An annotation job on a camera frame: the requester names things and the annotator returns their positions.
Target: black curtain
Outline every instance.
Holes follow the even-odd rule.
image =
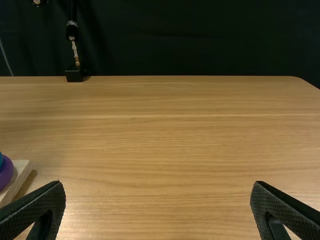
[[[64,75],[67,0],[0,0],[15,76]],[[89,75],[280,75],[320,87],[319,0],[78,0]],[[8,76],[0,52],[0,75]]]

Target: table surface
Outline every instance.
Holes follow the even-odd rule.
[[[260,239],[265,181],[320,209],[320,92],[289,76],[0,78],[0,146],[60,180],[57,239]]]

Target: black base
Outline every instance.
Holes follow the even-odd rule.
[[[75,64],[69,66],[65,71],[65,77],[68,83],[83,82],[87,76],[86,68],[83,64],[76,66]]]

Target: purple ring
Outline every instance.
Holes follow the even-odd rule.
[[[0,167],[0,191],[7,186],[14,174],[14,164],[7,156],[3,155],[2,165]]]

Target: wooden base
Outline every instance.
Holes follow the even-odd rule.
[[[29,160],[13,160],[14,172],[10,183],[0,191],[0,208],[11,203],[32,170]]]

